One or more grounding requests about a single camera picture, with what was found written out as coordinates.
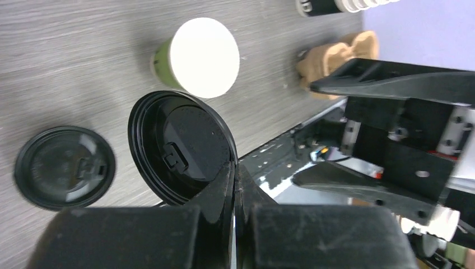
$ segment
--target gray wood-grain table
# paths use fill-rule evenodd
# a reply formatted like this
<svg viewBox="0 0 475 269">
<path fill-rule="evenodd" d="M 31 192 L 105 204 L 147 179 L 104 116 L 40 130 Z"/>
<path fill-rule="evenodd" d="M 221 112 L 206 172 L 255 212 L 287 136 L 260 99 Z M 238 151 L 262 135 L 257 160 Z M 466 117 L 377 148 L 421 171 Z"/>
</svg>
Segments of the gray wood-grain table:
<svg viewBox="0 0 475 269">
<path fill-rule="evenodd" d="M 294 0 L 0 0 L 0 268 L 23 268 L 53 212 L 26 202 L 16 154 L 49 127 L 91 128 L 112 145 L 117 174 L 95 206 L 159 199 L 133 163 L 127 121 L 143 95 L 168 88 L 151 75 L 159 44 L 195 17 L 221 21 L 241 54 L 236 84 L 207 100 L 243 155 L 330 105 L 297 87 L 304 49 L 361 30 L 361 16 L 300 17 Z"/>
</svg>

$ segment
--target purple wall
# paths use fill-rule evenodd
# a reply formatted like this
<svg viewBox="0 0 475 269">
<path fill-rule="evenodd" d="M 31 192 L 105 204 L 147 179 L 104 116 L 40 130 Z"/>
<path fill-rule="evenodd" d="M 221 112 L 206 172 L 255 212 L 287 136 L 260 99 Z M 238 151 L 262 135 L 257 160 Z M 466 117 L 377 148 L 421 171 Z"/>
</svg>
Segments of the purple wall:
<svg viewBox="0 0 475 269">
<path fill-rule="evenodd" d="M 474 0 L 401 0 L 364 12 L 380 59 L 475 70 Z"/>
</svg>

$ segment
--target cable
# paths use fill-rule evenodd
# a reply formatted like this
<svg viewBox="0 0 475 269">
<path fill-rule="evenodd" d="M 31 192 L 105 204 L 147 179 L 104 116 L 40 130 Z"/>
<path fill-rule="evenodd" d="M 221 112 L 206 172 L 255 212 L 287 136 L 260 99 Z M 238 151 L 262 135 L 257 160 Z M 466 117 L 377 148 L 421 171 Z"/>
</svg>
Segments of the cable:
<svg viewBox="0 0 475 269">
<path fill-rule="evenodd" d="M 328 161 L 332 161 L 334 163 L 339 163 L 341 161 L 346 161 L 346 160 L 349 160 L 349 159 L 351 159 L 351 156 L 344 157 L 344 158 L 341 158 L 341 159 L 336 159 L 336 160 L 328 160 Z"/>
</svg>

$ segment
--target paper cup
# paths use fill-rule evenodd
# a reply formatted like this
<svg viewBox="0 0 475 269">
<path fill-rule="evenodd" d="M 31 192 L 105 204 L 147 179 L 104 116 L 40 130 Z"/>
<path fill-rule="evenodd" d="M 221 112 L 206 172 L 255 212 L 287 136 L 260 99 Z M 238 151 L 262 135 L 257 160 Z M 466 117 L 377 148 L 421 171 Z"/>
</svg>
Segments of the paper cup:
<svg viewBox="0 0 475 269">
<path fill-rule="evenodd" d="M 164 84 L 200 98 L 225 94 L 236 81 L 239 64 L 236 40 L 212 18 L 187 21 L 150 62 L 152 73 Z"/>
<path fill-rule="evenodd" d="M 304 17 L 315 17 L 342 12 L 334 0 L 295 0 L 295 5 L 298 13 Z"/>
<path fill-rule="evenodd" d="M 352 0 L 335 0 L 335 4 L 342 12 L 356 13 L 360 10 L 353 4 Z"/>
<path fill-rule="evenodd" d="M 364 0 L 364 2 L 365 2 L 366 5 L 369 6 L 369 7 L 377 7 L 377 6 L 379 6 L 377 0 Z"/>
<path fill-rule="evenodd" d="M 353 4 L 358 8 L 359 10 L 367 10 L 370 8 L 368 4 L 364 0 L 350 0 L 349 2 L 353 2 Z"/>
</svg>

